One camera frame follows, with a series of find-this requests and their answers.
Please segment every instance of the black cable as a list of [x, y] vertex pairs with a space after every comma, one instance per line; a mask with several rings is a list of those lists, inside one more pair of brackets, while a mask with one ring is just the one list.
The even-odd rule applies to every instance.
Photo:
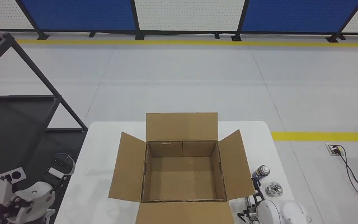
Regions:
[[340, 151], [339, 149], [333, 150], [335, 153], [337, 153], [337, 154], [342, 158], [343, 162], [346, 164], [346, 170], [347, 170], [347, 175], [348, 175], [349, 181], [351, 182], [351, 184], [352, 184], [353, 188], [355, 189], [355, 191], [358, 193], [358, 190], [357, 190], [356, 187], [354, 186], [354, 184], [353, 184], [353, 182], [352, 182], [352, 180], [351, 180], [351, 176], [349, 175], [349, 172], [348, 172], [348, 169], [349, 169], [349, 170], [351, 171], [351, 173], [352, 173], [352, 176], [353, 176], [354, 180], [358, 183], [358, 180], [356, 179], [356, 176], [354, 175], [352, 169], [351, 169], [351, 168], [349, 167], [349, 165], [348, 165], [347, 152], [346, 152], [345, 148], [344, 148], [342, 145], [336, 144], [335, 146], [336, 146], [337, 148], [338, 148], [338, 146], [342, 147], [343, 150], [344, 150], [344, 152], [345, 152], [345, 158], [346, 158], [346, 159], [343, 158], [342, 153], [341, 153], [341, 151]]

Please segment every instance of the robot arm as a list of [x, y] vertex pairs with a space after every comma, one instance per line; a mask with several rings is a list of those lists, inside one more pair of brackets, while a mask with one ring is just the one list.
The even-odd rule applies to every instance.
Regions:
[[238, 213], [244, 221], [245, 215], [250, 224], [309, 224], [313, 223], [311, 217], [299, 203], [294, 200], [266, 200], [260, 191], [260, 182], [252, 179], [256, 194], [253, 195], [255, 204], [251, 204], [250, 197], [245, 197], [247, 209]]
[[42, 180], [33, 186], [16, 191], [11, 180], [0, 178], [0, 224], [26, 222], [49, 217], [55, 212], [49, 207], [55, 201], [55, 192], [74, 173], [75, 163], [67, 154], [56, 154]]

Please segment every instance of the small cylinder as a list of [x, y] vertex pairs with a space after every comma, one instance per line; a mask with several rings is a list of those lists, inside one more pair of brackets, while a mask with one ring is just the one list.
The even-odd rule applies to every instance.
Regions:
[[261, 180], [262, 178], [268, 176], [269, 174], [270, 174], [270, 169], [267, 166], [262, 165], [259, 168], [257, 168], [255, 172], [253, 172], [252, 178], [256, 180]]

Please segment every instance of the yellow floor line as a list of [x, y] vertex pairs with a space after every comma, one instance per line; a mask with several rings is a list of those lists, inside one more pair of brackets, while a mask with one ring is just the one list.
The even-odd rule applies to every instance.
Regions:
[[243, 45], [243, 46], [306, 46], [358, 47], [358, 43], [274, 42], [274, 41], [205, 41], [205, 40], [17, 40], [21, 44], [66, 45]]
[[271, 132], [274, 141], [358, 142], [356, 132]]

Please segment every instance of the open cardboard box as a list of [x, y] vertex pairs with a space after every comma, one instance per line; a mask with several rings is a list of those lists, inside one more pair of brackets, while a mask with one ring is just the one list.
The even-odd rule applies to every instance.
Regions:
[[122, 132], [110, 198], [140, 202], [136, 224], [234, 223], [228, 200], [255, 194], [240, 131], [217, 113], [147, 114], [147, 142]]

